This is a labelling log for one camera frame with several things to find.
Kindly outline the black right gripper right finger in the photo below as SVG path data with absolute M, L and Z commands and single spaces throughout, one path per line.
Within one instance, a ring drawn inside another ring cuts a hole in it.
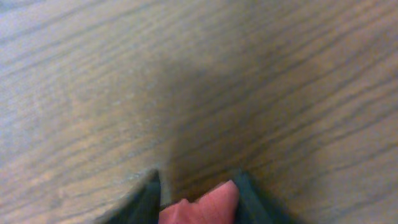
M 239 190 L 235 224 L 295 224 L 295 217 L 273 196 L 261 190 L 250 174 L 239 170 L 233 182 Z

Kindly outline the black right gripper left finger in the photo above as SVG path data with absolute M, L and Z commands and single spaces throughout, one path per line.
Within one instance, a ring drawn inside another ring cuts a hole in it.
M 119 208 L 102 217 L 102 224 L 158 224 L 160 200 L 159 171 L 153 170 Z

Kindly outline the orange-red t-shirt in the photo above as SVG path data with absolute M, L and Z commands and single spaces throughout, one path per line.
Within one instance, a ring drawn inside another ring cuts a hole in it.
M 182 199 L 159 213 L 159 224 L 232 224 L 239 190 L 231 180 L 220 184 L 195 202 Z

